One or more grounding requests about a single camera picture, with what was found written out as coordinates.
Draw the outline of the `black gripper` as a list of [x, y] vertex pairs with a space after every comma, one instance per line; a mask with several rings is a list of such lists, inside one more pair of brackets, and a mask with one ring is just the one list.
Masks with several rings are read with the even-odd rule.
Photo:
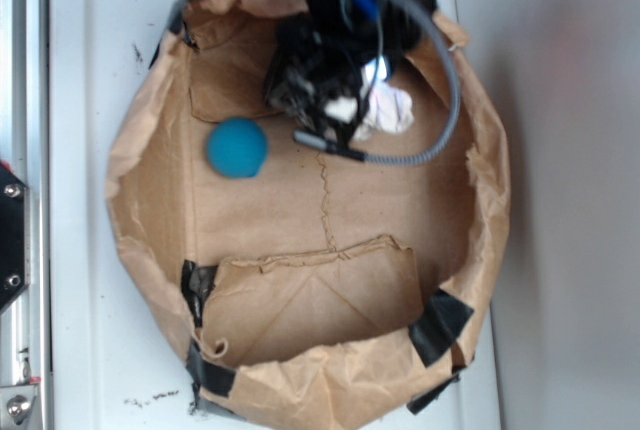
[[402, 11], [388, 5], [366, 10], [367, 4], [349, 3], [333, 12], [312, 0], [311, 13], [280, 22], [263, 85], [264, 103], [290, 114], [298, 91], [365, 99], [372, 82], [365, 67], [401, 58], [421, 38], [421, 30]]

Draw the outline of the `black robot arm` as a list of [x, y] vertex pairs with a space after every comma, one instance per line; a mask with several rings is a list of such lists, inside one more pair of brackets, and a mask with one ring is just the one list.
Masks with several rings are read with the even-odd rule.
[[[436, 0], [416, 0], [432, 14]], [[306, 0], [308, 9], [278, 24], [278, 46], [264, 83], [266, 105], [295, 116], [324, 115], [340, 97], [362, 114], [369, 84], [361, 72], [376, 59], [397, 61], [423, 36], [388, 0]]]

